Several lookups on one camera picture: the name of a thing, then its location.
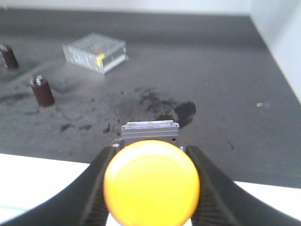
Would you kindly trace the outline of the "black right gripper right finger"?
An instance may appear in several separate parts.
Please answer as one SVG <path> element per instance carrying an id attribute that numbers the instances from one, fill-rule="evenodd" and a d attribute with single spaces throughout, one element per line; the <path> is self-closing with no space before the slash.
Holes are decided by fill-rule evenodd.
<path id="1" fill-rule="evenodd" d="M 299 226 L 301 222 L 265 204 L 239 187 L 197 147 L 186 154 L 197 168 L 200 198 L 194 226 Z"/>

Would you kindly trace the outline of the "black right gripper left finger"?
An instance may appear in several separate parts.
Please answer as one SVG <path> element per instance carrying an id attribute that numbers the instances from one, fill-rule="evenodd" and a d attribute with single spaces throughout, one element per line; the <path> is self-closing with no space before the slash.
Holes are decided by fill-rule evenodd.
<path id="1" fill-rule="evenodd" d="M 105 147 L 61 192 L 4 222 L 5 226 L 104 226 L 109 211 L 104 201 L 103 179 L 116 150 Z"/>

